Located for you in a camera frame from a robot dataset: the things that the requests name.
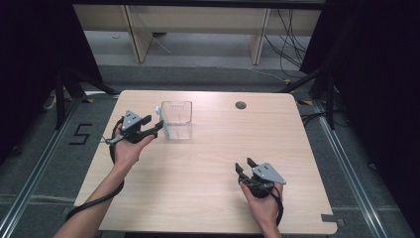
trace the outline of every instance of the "wooden table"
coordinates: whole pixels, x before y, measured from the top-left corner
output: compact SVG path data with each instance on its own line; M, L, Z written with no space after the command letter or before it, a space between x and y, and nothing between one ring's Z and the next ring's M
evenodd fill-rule
M197 91L123 91L104 132L132 110L153 115L163 101L192 101L192 139L169 140L163 130L141 154L102 230L194 233L261 233L238 186L235 163L247 175L247 157L270 162L287 180L284 234L333 234L332 215L305 130L289 94ZM243 101L246 109L235 104ZM100 143L75 202L80 205L112 168Z

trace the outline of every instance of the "black circle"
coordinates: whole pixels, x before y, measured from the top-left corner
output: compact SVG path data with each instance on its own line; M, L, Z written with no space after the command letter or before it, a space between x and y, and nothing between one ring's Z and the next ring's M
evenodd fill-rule
M238 101L237 103L235 103L235 106L238 108L238 109L245 109L245 108L247 108L247 103L245 103L245 102L243 102L243 101Z

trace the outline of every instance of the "transparent cup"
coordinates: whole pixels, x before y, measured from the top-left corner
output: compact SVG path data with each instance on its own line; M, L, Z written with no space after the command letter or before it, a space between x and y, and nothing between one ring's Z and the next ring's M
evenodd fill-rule
M168 139L190 139L192 133L192 102L164 101L161 103L163 130Z

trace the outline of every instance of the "human hand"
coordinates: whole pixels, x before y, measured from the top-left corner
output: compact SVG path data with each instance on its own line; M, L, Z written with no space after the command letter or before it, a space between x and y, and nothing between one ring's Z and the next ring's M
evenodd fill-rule
M274 197L268 195L264 198L254 197L250 189L240 182L240 187L247 199L251 214L259 227L262 229L264 237L281 237L275 219L278 212L278 205ZM282 198L283 185L276 183L272 193Z
M121 136L122 124L119 124L115 130L115 138ZM115 166L130 169L138 160L142 149L148 145L154 135L149 135L137 144L132 144L127 140L122 140L115 145Z

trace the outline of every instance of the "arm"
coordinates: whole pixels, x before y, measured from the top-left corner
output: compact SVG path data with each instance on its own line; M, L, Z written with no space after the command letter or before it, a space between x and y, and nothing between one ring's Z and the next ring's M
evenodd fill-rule
M120 136L121 124L116 130L116 137ZM154 139L150 135L138 144L131 144L123 140L115 146L115 165L108 176L89 196L86 202L103 197L113 192L124 180L131 167L139 160L142 149ZM74 214L67 220L53 237L94 237L112 199L99 203Z
M275 202L272 196L267 196L265 198L254 197L250 189L240 183L242 192L244 193L245 198L248 201L248 206L250 207L251 214L253 215L254 220L259 225L262 230L264 238L281 238L280 231L278 230L277 225L275 224L275 217L278 212L277 203ZM276 183L275 187L282 194L283 185Z

